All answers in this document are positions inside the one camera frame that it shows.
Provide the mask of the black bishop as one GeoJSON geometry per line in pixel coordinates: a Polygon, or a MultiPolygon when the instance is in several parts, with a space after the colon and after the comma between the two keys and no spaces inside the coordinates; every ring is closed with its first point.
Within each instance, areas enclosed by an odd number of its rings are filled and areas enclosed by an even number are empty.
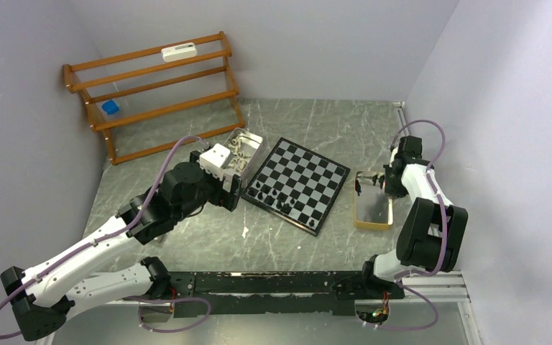
{"type": "Polygon", "coordinates": [[[271,206],[274,203],[274,198],[272,196],[267,196],[264,200],[264,203],[268,206],[271,206]]]}

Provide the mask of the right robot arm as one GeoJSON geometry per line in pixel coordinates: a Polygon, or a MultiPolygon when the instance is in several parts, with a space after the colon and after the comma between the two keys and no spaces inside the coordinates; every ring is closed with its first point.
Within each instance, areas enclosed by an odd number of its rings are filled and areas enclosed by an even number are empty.
{"type": "Polygon", "coordinates": [[[456,265],[469,214],[444,195],[422,153],[421,138],[405,136],[393,148],[385,171],[372,177],[388,198],[408,197],[411,208],[395,248],[364,263],[359,289],[369,298],[408,273],[434,275],[456,265]]]}

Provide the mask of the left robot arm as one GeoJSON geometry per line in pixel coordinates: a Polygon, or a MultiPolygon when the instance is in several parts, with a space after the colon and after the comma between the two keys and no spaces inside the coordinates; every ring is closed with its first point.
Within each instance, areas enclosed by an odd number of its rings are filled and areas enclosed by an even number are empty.
{"type": "Polygon", "coordinates": [[[71,318],[114,300],[152,302],[172,295],[171,276],[157,257],[145,257],[117,272],[98,269],[115,257],[172,231],[213,205],[233,211],[242,179],[200,158],[161,168],[143,194],[123,205],[92,234],[34,267],[1,274],[6,303],[26,341],[44,338],[71,318]]]}

